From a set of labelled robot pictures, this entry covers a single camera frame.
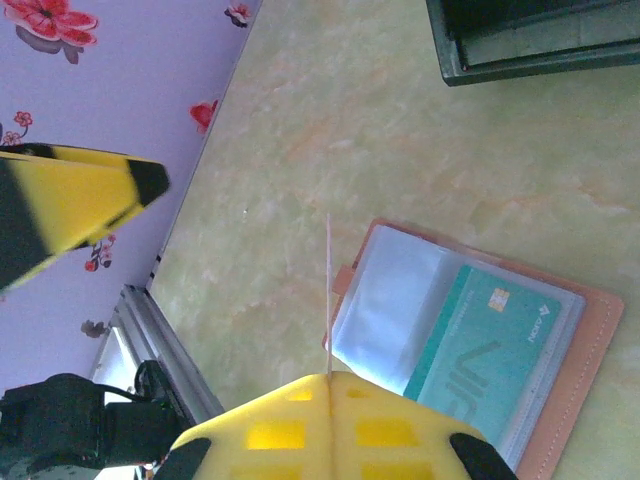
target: marble table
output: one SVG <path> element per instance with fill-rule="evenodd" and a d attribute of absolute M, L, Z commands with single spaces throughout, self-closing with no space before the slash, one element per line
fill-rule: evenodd
<path fill-rule="evenodd" d="M 226 408 L 324 368 L 327 211 L 621 295 L 554 478 L 640 478 L 640 67 L 448 88 L 421 2 L 265 0 L 152 286 Z"/>

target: card holder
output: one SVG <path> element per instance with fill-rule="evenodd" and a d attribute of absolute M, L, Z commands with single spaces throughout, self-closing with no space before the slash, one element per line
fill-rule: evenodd
<path fill-rule="evenodd" d="M 418 283 L 422 282 L 419 288 L 423 290 L 426 289 L 429 292 L 426 298 L 431 299 L 431 305 L 429 305 L 429 302 L 424 302 L 420 305 L 409 305 L 410 308 L 408 310 L 403 310 L 403 313 L 407 311 L 413 312 L 416 319 L 422 315 L 423 319 L 428 318 L 432 319 L 432 321 L 424 322 L 423 320 L 420 322 L 415 320 L 415 325 L 408 329 L 411 334 L 425 335 L 425 329 L 427 330 L 427 336 L 433 333 L 432 329 L 435 328 L 436 319 L 438 318 L 438 315 L 434 314 L 434 312 L 440 312 L 446 300 L 446 295 L 442 295 L 442 292 L 436 292 L 436 294 L 434 294 L 434 289 L 440 288 L 449 292 L 456 276 L 461 271 L 460 268 L 464 265 L 467 265 L 467 269 L 484 269 L 486 274 L 496 274 L 499 276 L 500 272 L 506 272 L 503 276 L 513 275 L 513 277 L 508 277 L 511 280 L 525 279 L 525 285 L 529 287 L 532 285 L 535 287 L 538 283 L 547 285 L 550 290 L 545 291 L 545 294 L 554 294 L 553 289 L 556 289 L 556 298 L 560 300 L 564 299 L 563 301 L 566 306 L 564 320 L 560 322 L 556 319 L 559 325 L 556 329 L 556 336 L 560 344 L 556 344 L 554 349 L 552 349 L 556 352 L 555 358 L 553 355 L 549 356 L 548 362 L 545 364 L 547 375 L 546 377 L 540 377 L 542 380 L 540 380 L 538 385 L 538 391 L 542 392 L 539 393 L 539 398 L 543 398 L 543 400 L 546 398 L 546 401 L 540 402 L 538 411 L 535 411 L 535 409 L 532 410 L 531 408 L 520 408 L 521 413 L 529 412 L 529 421 L 532 420 L 535 422 L 537 418 L 537 423 L 535 423 L 533 431 L 527 435 L 518 436 L 515 434 L 517 432 L 510 432 L 511 436 L 509 438 L 520 439 L 520 444 L 516 441 L 508 446 L 509 455 L 519 459 L 519 463 L 517 463 L 519 478 L 537 480 L 550 478 L 559 461 L 562 449 L 569 438 L 569 434 L 575 424 L 578 412 L 589 387 L 593 382 L 598 366 L 602 361 L 606 347 L 620 320 L 624 309 L 622 301 L 618 297 L 606 292 L 540 272 L 517 262 L 470 249 L 447 237 L 424 233 L 415 228 L 404 228 L 378 219 L 371 224 L 365 242 L 354 264 L 351 267 L 343 267 L 334 281 L 334 292 L 340 296 L 334 311 L 334 322 L 336 319 L 340 321 L 338 316 L 345 295 L 351 295 L 353 292 L 353 289 L 351 289 L 350 293 L 349 287 L 352 283 L 356 284 L 356 282 L 362 280 L 361 278 L 355 278 L 357 275 L 357 267 L 361 262 L 364 264 L 364 261 L 366 261 L 366 258 L 363 259 L 363 255 L 367 254 L 366 247 L 368 246 L 372 232 L 379 226 L 386 226 L 400 232 L 408 233 L 412 235 L 416 241 L 424 244 L 424 240 L 426 240 L 434 246 L 433 251 L 428 253 L 426 257 L 414 260 L 418 262 L 420 266 L 423 264 L 427 267 L 430 266 L 430 271 L 433 273 L 431 276 L 425 275 L 426 280 L 424 278 L 418 280 Z M 389 274 L 392 276 L 393 271 L 391 268 L 393 267 L 391 265 L 383 264 L 380 265 L 380 267 L 389 268 Z M 352 303 L 353 298 L 348 298 L 345 305 L 351 305 Z M 387 315 L 389 313 L 393 313 L 393 308 L 386 312 Z M 384 321 L 383 318 L 384 315 L 380 316 L 380 321 Z M 398 350 L 397 346 L 406 340 L 406 334 L 404 336 L 394 335 L 393 328 L 384 329 L 380 326 L 376 328 L 382 328 L 382 330 L 378 332 L 352 331 L 349 332 L 348 335 L 350 338 L 353 338 L 353 335 L 364 335 L 365 337 L 369 335 L 367 338 L 377 338 L 382 334 L 382 338 L 390 341 L 391 346 L 389 348 L 395 349 L 395 351 Z M 352 355 L 354 352 L 358 352 L 358 349 L 356 348 L 353 352 L 347 353 Z M 359 354 L 366 355 L 367 352 L 361 351 Z M 358 372 L 357 369 L 354 371 L 365 378 L 368 377 L 368 379 L 382 384 L 382 386 L 389 390 L 402 394 L 404 393 L 404 388 L 406 388 L 407 369 L 413 370 L 415 365 L 411 365 L 411 363 L 412 361 L 415 362 L 415 360 L 411 359 L 415 359 L 415 357 L 415 351 L 408 353 L 400 352 L 397 358 L 395 358 L 395 363 L 391 365 L 374 365 L 374 368 L 372 368 L 374 371 L 369 372 Z M 378 375 L 379 378 L 372 379 L 372 375 Z"/>

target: thin white stick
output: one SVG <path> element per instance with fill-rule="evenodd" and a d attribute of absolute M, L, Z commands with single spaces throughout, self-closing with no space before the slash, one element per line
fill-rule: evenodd
<path fill-rule="evenodd" d="M 331 285 L 333 283 L 333 267 L 331 264 L 331 214 L 327 213 L 327 375 L 331 381 L 333 371 L 332 361 L 332 330 L 331 325 Z"/>

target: wall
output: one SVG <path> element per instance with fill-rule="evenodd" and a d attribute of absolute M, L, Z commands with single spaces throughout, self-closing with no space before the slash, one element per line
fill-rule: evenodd
<path fill-rule="evenodd" d="M 147 282 L 257 12 L 242 1 L 0 0 L 0 144 L 130 153 L 172 181 L 114 237 L 1 299 L 0 392 L 88 374 L 100 342 L 81 323 L 108 320 L 123 284 Z"/>

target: pink flower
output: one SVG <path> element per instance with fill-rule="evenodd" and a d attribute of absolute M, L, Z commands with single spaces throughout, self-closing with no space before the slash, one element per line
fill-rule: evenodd
<path fill-rule="evenodd" d="M 76 47 L 97 43 L 89 33 L 98 26 L 93 15 L 70 9 L 69 0 L 0 0 L 4 14 L 17 25 L 45 40 L 62 40 Z"/>
<path fill-rule="evenodd" d="M 16 132 L 7 132 L 4 134 L 4 138 L 2 139 L 6 145 L 20 145 L 22 142 L 20 141 L 22 137 L 19 133 Z"/>
<path fill-rule="evenodd" d="M 31 114 L 29 112 L 16 113 L 16 116 L 13 117 L 13 121 L 21 127 L 28 127 L 33 124 L 33 118 L 31 118 Z"/>
<path fill-rule="evenodd" d="M 249 23 L 249 18 L 251 17 L 251 11 L 249 7 L 244 3 L 231 4 L 224 11 L 224 14 L 227 17 L 231 18 L 231 21 L 236 27 L 244 28 Z"/>
<path fill-rule="evenodd" d="M 207 128 L 209 128 L 209 124 L 211 123 L 211 119 L 213 118 L 216 108 L 218 108 L 218 100 L 212 104 L 199 103 L 198 105 L 191 107 L 189 113 L 198 123 L 198 133 L 207 132 Z"/>

